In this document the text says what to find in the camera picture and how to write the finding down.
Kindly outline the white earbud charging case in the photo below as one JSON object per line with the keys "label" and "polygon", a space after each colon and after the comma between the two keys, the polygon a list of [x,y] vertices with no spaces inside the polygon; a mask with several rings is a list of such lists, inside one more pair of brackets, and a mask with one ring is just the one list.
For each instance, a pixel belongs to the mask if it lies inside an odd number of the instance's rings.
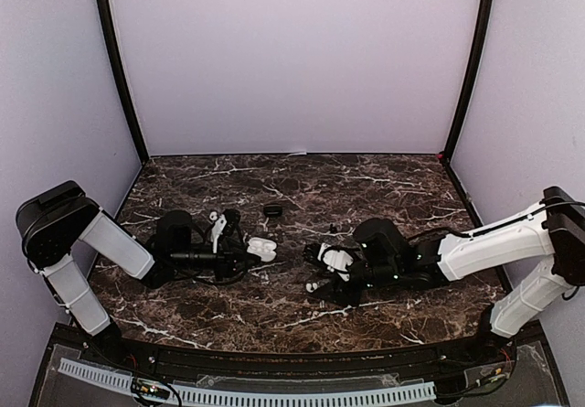
{"label": "white earbud charging case", "polygon": [[276,249],[275,241],[252,237],[248,241],[247,253],[258,256],[262,262],[272,262],[277,256]]}

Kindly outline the black charging case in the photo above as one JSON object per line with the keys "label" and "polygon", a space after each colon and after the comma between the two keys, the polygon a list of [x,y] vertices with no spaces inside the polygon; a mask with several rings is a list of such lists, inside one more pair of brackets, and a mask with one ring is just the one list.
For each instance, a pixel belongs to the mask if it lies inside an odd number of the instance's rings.
{"label": "black charging case", "polygon": [[283,214],[283,206],[277,203],[271,203],[263,206],[262,212],[265,217],[277,218]]}

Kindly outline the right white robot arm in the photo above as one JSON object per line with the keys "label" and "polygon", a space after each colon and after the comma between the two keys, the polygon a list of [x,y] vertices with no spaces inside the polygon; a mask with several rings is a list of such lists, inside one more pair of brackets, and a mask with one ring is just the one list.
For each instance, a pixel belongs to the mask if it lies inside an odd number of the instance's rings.
{"label": "right white robot arm", "polygon": [[430,290],[480,271],[536,258],[537,266],[519,286],[482,314],[478,336],[466,346],[476,365],[488,363],[523,325],[572,288],[584,285],[584,204],[560,187],[504,220],[474,230],[442,229],[422,241],[406,238],[389,219],[369,219],[353,233],[355,248],[311,243],[310,264],[333,274],[308,292],[340,306],[357,306],[371,288]]}

